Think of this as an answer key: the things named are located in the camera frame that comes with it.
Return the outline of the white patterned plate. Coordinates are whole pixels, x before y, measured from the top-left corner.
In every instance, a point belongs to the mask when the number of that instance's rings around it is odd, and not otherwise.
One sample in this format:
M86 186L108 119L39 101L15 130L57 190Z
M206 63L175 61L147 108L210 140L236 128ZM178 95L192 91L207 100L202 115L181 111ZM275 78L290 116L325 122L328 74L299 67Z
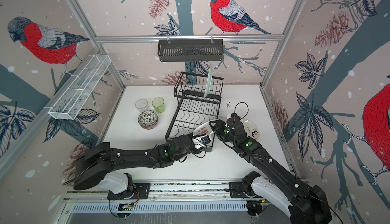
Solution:
M198 138L198 137L203 137L205 135L213 135L214 130L212 129L212 127L216 125L218 121L219 121L218 119L213 119L201 124L200 126L194 129L193 136L195 138Z

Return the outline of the cream plate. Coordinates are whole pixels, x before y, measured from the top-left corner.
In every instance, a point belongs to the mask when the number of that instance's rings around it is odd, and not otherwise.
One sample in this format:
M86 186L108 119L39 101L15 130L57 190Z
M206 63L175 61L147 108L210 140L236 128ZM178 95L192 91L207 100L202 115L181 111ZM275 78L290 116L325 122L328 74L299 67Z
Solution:
M242 119L241 122L243 123L246 134L257 140L259 138L259 129L256 124L248 119Z

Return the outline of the pink floral bowl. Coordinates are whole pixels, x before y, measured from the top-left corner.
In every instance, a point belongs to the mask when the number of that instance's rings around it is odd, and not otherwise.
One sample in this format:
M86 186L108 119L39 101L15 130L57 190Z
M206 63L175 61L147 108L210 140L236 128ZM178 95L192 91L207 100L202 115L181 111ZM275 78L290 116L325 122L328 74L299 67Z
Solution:
M138 123L142 127L151 127L158 122L158 115L155 111L147 110L138 116Z

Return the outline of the green glass tumbler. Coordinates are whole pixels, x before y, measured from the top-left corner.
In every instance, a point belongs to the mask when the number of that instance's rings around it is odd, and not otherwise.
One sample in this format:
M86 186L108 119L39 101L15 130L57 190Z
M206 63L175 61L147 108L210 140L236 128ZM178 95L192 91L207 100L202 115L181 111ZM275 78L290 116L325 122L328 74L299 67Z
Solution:
M152 106L157 113L163 113L165 111L165 100L163 98L155 98L152 101Z

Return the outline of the pale green plate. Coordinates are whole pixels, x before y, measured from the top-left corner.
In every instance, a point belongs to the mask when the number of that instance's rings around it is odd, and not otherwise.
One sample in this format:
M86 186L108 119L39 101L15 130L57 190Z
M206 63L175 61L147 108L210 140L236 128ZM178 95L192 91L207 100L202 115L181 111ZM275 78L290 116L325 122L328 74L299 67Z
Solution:
M204 98L207 98L207 96L209 95L212 76L213 76L213 67L210 65L208 76L207 76L206 88L205 88L205 92L204 92Z

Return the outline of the clear plastic cup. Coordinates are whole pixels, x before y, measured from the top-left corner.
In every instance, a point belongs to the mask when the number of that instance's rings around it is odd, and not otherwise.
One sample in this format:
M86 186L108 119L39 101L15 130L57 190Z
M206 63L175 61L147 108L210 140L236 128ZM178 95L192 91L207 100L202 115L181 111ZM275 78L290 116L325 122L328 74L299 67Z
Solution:
M149 102L146 99L140 99L135 103L136 109L142 113L149 110Z

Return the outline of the orange and blue patterned bowl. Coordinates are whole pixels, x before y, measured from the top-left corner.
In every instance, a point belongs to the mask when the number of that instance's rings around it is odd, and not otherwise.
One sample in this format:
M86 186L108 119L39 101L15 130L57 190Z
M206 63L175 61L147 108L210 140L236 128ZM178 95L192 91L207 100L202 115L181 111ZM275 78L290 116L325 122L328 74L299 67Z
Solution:
M147 129L147 130L150 130L150 129L153 129L157 126L157 123L153 124L153 125L149 125L149 126L145 126L145 125L140 125L140 127L142 127L143 129Z

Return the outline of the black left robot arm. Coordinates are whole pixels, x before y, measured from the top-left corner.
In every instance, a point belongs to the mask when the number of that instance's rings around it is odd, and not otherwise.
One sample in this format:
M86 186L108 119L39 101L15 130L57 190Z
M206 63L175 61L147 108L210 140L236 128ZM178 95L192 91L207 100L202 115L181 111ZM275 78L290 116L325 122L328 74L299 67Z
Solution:
M117 170L171 166L189 154L201 153L209 142L210 138L205 134L195 137L190 133L144 150L123 150L112 148L109 142L101 143L77 159L73 188L86 190L95 187L107 174Z

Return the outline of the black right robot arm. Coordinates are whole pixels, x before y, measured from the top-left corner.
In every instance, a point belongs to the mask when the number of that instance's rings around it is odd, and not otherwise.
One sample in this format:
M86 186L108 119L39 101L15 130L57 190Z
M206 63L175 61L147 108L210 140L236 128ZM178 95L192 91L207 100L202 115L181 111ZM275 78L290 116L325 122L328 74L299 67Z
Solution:
M227 121L209 121L209 125L220 141L231 143L235 153L260 170L249 174L248 196L265 198L293 224L328 224L332 220L325 192L298 179L271 157L261 143L247 135L237 114Z

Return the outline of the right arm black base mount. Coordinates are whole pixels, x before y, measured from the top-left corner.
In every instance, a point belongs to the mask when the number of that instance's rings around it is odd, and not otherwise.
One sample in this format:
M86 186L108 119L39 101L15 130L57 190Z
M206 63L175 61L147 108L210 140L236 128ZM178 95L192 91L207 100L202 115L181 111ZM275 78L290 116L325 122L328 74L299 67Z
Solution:
M229 192L232 199L260 198L251 187L251 184L258 177L261 177L261 174L252 171L242 178L241 181L229 182L229 188L226 189L226 192Z

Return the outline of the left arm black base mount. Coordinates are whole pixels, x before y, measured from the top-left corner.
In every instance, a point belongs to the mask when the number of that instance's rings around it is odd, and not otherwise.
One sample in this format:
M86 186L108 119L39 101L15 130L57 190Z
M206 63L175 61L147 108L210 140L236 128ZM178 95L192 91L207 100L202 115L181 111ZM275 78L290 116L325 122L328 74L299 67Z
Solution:
M146 200L150 192L150 183L135 183L129 173L113 172L102 181L109 191L108 200Z

